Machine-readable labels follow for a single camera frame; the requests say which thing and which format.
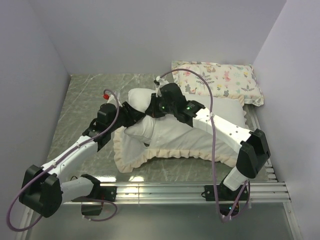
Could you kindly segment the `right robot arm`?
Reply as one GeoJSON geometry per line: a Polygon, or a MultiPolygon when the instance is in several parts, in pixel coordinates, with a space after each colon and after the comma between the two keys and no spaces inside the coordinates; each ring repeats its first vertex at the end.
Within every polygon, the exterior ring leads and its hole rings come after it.
{"type": "Polygon", "coordinates": [[[214,140],[218,139],[237,153],[235,166],[219,185],[226,200],[233,199],[240,186],[254,179],[271,156],[262,130],[251,131],[227,121],[202,103],[186,99],[174,83],[151,93],[145,113],[155,120],[153,144],[200,154],[214,150],[214,140]]]}

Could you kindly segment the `white pillow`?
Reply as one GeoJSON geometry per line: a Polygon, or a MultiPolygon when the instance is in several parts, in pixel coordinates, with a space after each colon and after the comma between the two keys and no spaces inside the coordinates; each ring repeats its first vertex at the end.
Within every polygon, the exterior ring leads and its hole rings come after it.
{"type": "MultiPolygon", "coordinates": [[[[187,100],[197,101],[206,108],[213,103],[213,112],[219,117],[239,126],[246,127],[246,112],[241,97],[210,98],[195,94],[186,94],[187,100]]],[[[124,135],[137,140],[160,154],[175,154],[177,157],[201,158],[207,160],[212,153],[212,135],[198,128],[179,122],[173,115],[162,118],[144,117],[138,123],[124,130],[124,135]]]]}

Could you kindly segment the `grey and cream ruffled pillowcase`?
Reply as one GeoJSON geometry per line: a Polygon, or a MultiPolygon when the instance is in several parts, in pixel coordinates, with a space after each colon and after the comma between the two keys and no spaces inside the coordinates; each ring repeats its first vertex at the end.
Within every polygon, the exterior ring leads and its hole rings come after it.
{"type": "MultiPolygon", "coordinates": [[[[146,110],[155,91],[147,88],[134,88],[128,93],[128,103],[136,110],[146,110]]],[[[187,100],[194,100],[210,107],[210,96],[184,94],[187,100]]],[[[214,97],[213,112],[219,117],[248,128],[243,110],[243,95],[214,97]]],[[[200,158],[212,160],[212,136],[200,129],[181,123],[173,115],[162,118],[146,116],[126,129],[121,127],[114,132],[114,162],[121,173],[130,173],[152,158],[200,158]]],[[[231,168],[236,165],[238,154],[218,135],[215,141],[216,162],[231,168]]]]}

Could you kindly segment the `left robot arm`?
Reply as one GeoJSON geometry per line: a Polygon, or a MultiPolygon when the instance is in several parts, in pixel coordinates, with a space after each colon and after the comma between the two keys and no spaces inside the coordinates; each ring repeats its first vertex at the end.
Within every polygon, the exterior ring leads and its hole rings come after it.
{"type": "Polygon", "coordinates": [[[32,165],[26,170],[19,202],[48,218],[65,202],[77,198],[100,200],[101,182],[97,178],[83,174],[76,180],[67,180],[69,172],[99,152],[115,130],[131,127],[145,115],[144,109],[132,103],[124,102],[119,107],[102,104],[96,118],[71,147],[43,166],[32,165]]]}

